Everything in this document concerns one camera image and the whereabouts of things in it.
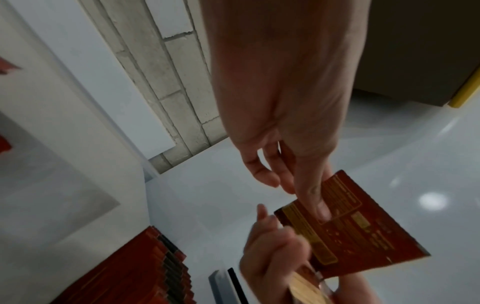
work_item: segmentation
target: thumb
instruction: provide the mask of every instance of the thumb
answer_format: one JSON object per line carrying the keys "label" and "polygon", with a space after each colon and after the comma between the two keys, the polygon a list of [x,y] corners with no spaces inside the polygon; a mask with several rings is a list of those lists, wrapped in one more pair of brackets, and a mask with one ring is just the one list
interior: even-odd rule
{"label": "thumb", "polygon": [[295,166],[295,192],[298,200],[320,221],[332,217],[329,208],[322,200],[322,176],[328,166],[328,158],[321,156],[297,157]]}

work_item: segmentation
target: white countertop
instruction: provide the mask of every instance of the white countertop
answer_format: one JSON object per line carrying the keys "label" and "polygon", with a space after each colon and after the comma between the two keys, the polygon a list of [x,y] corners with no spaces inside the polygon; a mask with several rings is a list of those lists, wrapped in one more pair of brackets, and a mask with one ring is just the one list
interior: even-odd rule
{"label": "white countertop", "polygon": [[[355,96],[331,157],[432,257],[367,271],[386,303],[480,298],[480,94],[455,110]],[[150,218],[187,254],[195,299],[214,303],[208,276],[238,262],[256,205],[294,197],[259,184],[226,139],[147,184]]]}

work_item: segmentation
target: hand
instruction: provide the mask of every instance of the hand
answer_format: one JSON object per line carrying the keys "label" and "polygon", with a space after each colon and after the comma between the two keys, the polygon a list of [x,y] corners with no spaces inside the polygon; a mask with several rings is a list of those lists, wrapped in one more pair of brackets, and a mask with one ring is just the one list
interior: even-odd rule
{"label": "hand", "polygon": [[345,118],[370,1],[201,4],[218,109],[243,162],[258,181],[296,193],[328,220],[320,181]]}
{"label": "hand", "polygon": [[[243,250],[240,271],[261,304],[292,304],[289,281],[293,272],[308,264],[310,245],[290,227],[278,229],[275,216],[257,206],[253,225]],[[380,304],[381,301],[359,273],[339,278],[332,295],[335,304]]]}

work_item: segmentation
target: brick wall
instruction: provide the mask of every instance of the brick wall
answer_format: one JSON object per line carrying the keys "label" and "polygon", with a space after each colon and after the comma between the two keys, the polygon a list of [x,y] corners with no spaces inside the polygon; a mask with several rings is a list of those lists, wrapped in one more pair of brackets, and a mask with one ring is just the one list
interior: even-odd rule
{"label": "brick wall", "polygon": [[159,173],[227,136],[199,0],[79,1],[175,141],[150,160]]}

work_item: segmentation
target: brick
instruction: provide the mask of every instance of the brick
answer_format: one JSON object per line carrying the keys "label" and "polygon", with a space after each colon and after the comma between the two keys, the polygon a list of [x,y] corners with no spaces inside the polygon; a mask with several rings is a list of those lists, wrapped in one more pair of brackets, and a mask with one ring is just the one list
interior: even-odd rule
{"label": "brick", "polygon": [[165,44],[200,122],[217,117],[210,76],[195,36],[186,35]]}
{"label": "brick", "polygon": [[202,132],[202,126],[183,94],[173,94],[160,102],[193,155],[210,146],[207,137]]}
{"label": "brick", "polygon": [[100,0],[160,99],[180,89],[150,12],[142,1]]}
{"label": "brick", "polygon": [[183,0],[146,0],[146,5],[163,38],[194,30]]}
{"label": "brick", "polygon": [[212,145],[228,137],[220,117],[214,118],[209,122],[204,123],[202,127],[205,131],[206,136],[208,137],[208,140]]}
{"label": "brick", "polygon": [[202,10],[200,8],[200,1],[187,0],[187,3],[188,3],[188,9],[190,10],[191,19],[193,20],[193,27],[195,28],[196,34],[198,35],[198,40],[200,41],[201,50],[203,52],[203,56],[205,57],[206,65],[208,66],[208,70],[212,71],[210,46],[209,46],[209,41],[207,39],[207,32],[205,30]]}
{"label": "brick", "polygon": [[170,133],[171,138],[175,142],[175,147],[165,151],[163,154],[165,158],[172,164],[176,166],[185,160],[189,159],[192,154],[190,150],[185,145],[185,142],[181,138],[177,129],[175,128],[173,122],[171,121],[168,114],[165,112],[163,107],[159,104],[158,99],[150,88],[148,82],[143,77],[143,75],[138,71],[135,66],[132,58],[128,53],[117,54],[117,59],[120,61],[121,65],[125,69],[126,73],[130,76],[131,80],[135,83],[136,87],[142,93],[143,97],[147,101],[150,108],[155,112],[158,118],[161,120],[166,130]]}
{"label": "brick", "polygon": [[80,0],[83,8],[90,16],[90,19],[96,25],[97,30],[105,39],[110,49],[114,52],[121,52],[124,50],[121,38],[115,31],[113,25],[109,22],[109,17],[98,0]]}
{"label": "brick", "polygon": [[160,173],[165,173],[172,168],[172,165],[165,159],[163,154],[159,154],[154,158],[151,158],[150,163]]}

